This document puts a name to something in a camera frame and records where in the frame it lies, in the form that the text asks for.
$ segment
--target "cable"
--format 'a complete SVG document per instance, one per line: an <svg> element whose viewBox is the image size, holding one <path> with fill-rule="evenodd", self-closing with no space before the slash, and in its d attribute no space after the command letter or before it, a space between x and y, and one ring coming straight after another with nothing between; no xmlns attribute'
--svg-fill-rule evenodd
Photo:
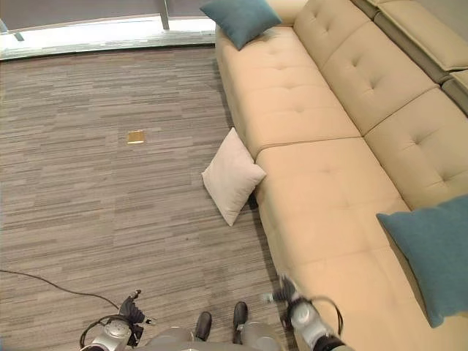
<svg viewBox="0 0 468 351"><path fill-rule="evenodd" d="M338 336L341 336L341 333L343 332L343 327L344 327L344 321L343 321L343 315L341 314L338 306L336 305L335 301L333 301L331 298L328 296L314 296L313 298L310 299L311 302L313 301L327 301L328 303L331 303L336 310L336 316L338 317Z"/></svg>
<svg viewBox="0 0 468 351"><path fill-rule="evenodd" d="M20 276L29 276L31 278L39 279L39 280L42 280L43 282L46 282L46 283L52 285L53 287L56 287L57 289L63 290L66 293L75 294L75 295L82 295L82 296L93 296L95 298L100 298L100 299L102 299L104 301L107 301L109 304L111 304L112 306L114 306L115 308L118 309L118 306L114 302L112 302L108 298L105 298L104 296L97 295L97 294L91 294L91 293L88 293L88 292L78 292L78 291L68 290L68 289L65 289L64 287L58 286L57 284L49 282L47 279L42 278L41 276L35 276L34 274L28 274L28 273L22 273L22 272L16 272L16 271L8 271L6 269L0 269L0 272L10 273L10 274L18 274Z"/></svg>

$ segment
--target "teal pillow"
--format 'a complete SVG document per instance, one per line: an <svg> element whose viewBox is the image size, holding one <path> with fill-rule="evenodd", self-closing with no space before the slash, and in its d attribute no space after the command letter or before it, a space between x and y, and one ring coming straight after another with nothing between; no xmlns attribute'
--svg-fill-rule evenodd
<svg viewBox="0 0 468 351"><path fill-rule="evenodd" d="M468 195L377 218L411 265L431 327L468 311Z"/></svg>
<svg viewBox="0 0 468 351"><path fill-rule="evenodd" d="M281 23L266 0L214 0L200 10L221 27L238 50L268 28Z"/></svg>

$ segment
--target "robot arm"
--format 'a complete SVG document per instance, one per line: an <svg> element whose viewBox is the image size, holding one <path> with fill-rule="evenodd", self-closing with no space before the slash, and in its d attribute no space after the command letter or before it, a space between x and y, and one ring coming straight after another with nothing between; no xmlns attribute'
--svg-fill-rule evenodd
<svg viewBox="0 0 468 351"><path fill-rule="evenodd" d="M332 327L323 321L312 302L298 293L295 285L288 278L282 277L282 289L264 295L263 298L267 302L287 302L287 315L284 322L302 336L311 351L353 351L341 341ZM338 318L338 334L340 334L342 317L339 312Z"/></svg>
<svg viewBox="0 0 468 351"><path fill-rule="evenodd" d="M127 345L135 347L138 345L143 334L143 327L139 323L154 324L151 318L145 318L145 315L135 305L135 299L138 298L141 290L136 290L122 303L118 314L106 316L90 324L81 334L80 351L123 351ZM107 320L104 330L98 335L92 343L84 346L86 333L95 325L102 324L101 321Z"/></svg>

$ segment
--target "foot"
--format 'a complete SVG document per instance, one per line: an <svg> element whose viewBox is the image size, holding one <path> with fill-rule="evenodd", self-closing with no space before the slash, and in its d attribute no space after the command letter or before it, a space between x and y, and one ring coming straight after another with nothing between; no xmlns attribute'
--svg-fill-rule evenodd
<svg viewBox="0 0 468 351"><path fill-rule="evenodd" d="M195 337L206 341L211 330L211 314L210 312L202 312L198 317L197 327L195 328Z"/></svg>
<svg viewBox="0 0 468 351"><path fill-rule="evenodd" d="M246 324L247 318L249 316L249 309L243 301L237 302L234 307L234 334L233 334L233 343L242 344L241 341L241 331L239 330L239 325Z"/></svg>

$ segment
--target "sectional sofa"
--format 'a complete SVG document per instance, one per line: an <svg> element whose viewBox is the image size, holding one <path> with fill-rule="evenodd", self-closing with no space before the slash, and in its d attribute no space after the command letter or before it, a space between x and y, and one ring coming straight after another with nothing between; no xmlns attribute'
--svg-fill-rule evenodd
<svg viewBox="0 0 468 351"><path fill-rule="evenodd" d="M217 29L216 57L267 173L255 194L277 271L334 299L357 351L468 350L466 316L429 326L375 216L468 193L468 44L416 1L269 2L283 24L242 50Z"/></svg>

